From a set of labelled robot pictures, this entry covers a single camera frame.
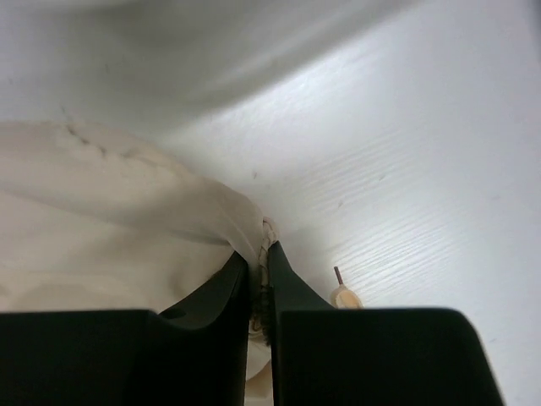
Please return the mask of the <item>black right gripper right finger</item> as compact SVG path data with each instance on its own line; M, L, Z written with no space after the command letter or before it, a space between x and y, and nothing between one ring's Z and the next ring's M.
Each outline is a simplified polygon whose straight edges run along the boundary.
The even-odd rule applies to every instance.
M500 405L476 330L442 308L338 310L270 247L277 405Z

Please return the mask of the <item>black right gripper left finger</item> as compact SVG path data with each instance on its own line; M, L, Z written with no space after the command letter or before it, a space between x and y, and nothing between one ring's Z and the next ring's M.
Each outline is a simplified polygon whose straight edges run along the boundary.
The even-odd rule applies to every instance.
M240 405L249 269L240 255L152 310L4 313L4 405Z

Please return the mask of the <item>beige drawstring trousers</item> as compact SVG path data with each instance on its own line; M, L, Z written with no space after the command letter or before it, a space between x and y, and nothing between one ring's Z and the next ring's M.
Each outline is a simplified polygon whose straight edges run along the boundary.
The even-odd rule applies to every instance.
M245 195L125 134L1 126L1 316L152 310L249 269L244 401L271 395L268 256L276 230Z

